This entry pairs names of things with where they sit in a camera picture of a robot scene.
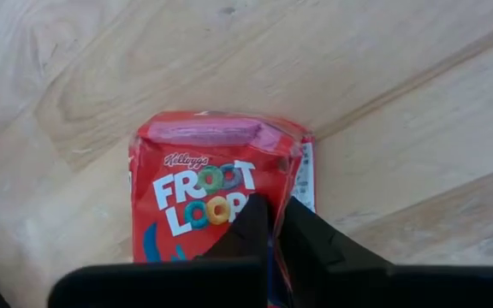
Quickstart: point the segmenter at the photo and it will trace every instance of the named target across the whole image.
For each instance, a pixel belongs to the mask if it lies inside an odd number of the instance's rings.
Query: orange cereal loop
[[[216,214],[216,207],[220,206],[220,214]],[[229,219],[229,204],[226,198],[216,196],[206,203],[206,215],[214,225],[223,224]]]

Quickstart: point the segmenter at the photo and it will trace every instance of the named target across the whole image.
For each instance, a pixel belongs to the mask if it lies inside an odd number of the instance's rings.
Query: froot loops cereal box
[[[129,145],[134,261],[205,253],[254,192],[269,198],[278,232],[311,142],[306,129],[276,117],[214,111],[153,116]]]

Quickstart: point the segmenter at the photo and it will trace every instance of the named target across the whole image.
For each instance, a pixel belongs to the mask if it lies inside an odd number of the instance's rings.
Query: colorful cereal ring
[[[220,206],[220,214],[216,214],[216,207]],[[223,224],[229,219],[229,204],[224,197],[214,197],[206,204],[206,215],[209,217],[209,222],[215,225]]]
[[[195,210],[203,211],[203,216],[200,219],[193,218]],[[192,228],[194,229],[202,229],[208,226],[209,219],[206,217],[205,202],[196,200],[188,204],[184,210],[184,218],[186,219],[186,222],[192,224]]]
[[[239,171],[238,168],[236,168],[232,163],[225,163],[220,167],[220,171],[222,171],[223,174],[223,184],[222,188],[225,190],[229,189],[235,189],[237,188],[241,182],[243,181],[243,175]],[[226,179],[226,173],[231,172],[233,173],[233,178],[232,179]]]
[[[209,176],[212,178],[211,184],[206,182]],[[205,166],[199,171],[197,177],[197,186],[204,188],[208,194],[215,193],[222,187],[223,173],[218,167]]]

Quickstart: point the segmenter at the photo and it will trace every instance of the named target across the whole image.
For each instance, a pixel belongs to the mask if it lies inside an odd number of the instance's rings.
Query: wood grain
[[[12,306],[131,260],[128,138],[178,109],[306,124],[324,219],[395,261],[493,264],[493,0],[0,0]]]
[[[493,265],[493,174],[369,223],[352,236],[398,263]]]
[[[321,128],[493,33],[493,2],[437,3],[139,3],[59,76],[36,116],[75,169],[165,109]]]
[[[318,144],[320,214],[343,231],[493,172],[493,50]]]

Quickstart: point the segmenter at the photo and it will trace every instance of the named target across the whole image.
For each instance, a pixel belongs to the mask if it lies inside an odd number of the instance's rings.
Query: froot loops logo
[[[188,161],[185,157],[182,157],[181,162],[174,164],[187,164],[188,167],[199,164],[190,164],[191,161]],[[198,173],[192,170],[185,170],[155,180],[153,188],[157,206],[160,210],[165,211],[172,235],[178,236],[196,229],[206,228],[209,224],[219,225],[225,222],[232,222],[237,213],[247,203],[247,196],[241,192],[230,192],[225,198],[215,196],[208,202],[201,199],[218,191],[232,191],[239,187],[241,183],[245,185],[246,189],[256,189],[251,173],[253,169],[255,168],[252,163],[236,160],[234,163],[225,163],[221,166],[205,164]],[[185,223],[183,225],[178,222],[176,208],[169,206],[168,203],[168,197],[173,194],[177,204],[186,202],[186,195],[197,199],[186,205],[184,210]],[[200,218],[195,218],[195,212],[201,213]]]

